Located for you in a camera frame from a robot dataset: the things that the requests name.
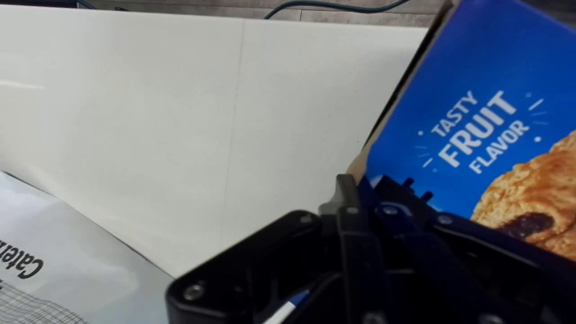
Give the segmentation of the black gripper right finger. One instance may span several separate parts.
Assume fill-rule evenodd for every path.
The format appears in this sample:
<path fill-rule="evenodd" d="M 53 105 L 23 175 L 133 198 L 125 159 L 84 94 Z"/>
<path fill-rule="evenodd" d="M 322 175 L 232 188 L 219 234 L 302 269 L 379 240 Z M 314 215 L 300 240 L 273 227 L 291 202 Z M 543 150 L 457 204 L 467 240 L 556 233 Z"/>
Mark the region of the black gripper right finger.
<path fill-rule="evenodd" d="M 574 263 L 509 233 L 491 231 L 428 206 L 410 180 L 361 179 L 368 206 L 394 263 L 421 283 L 417 297 L 435 324 L 576 324 Z"/>

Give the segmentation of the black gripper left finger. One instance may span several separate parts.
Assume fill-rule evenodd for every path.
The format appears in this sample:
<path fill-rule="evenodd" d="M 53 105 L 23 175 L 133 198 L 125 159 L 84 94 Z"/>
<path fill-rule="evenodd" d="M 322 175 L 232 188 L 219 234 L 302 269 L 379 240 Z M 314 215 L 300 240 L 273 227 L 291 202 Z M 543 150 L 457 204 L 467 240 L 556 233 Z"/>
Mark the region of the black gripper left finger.
<path fill-rule="evenodd" d="M 320 215 L 332 224 L 338 242 L 345 324 L 386 324 L 381 249 L 350 175 L 336 177 L 334 193 Z"/>

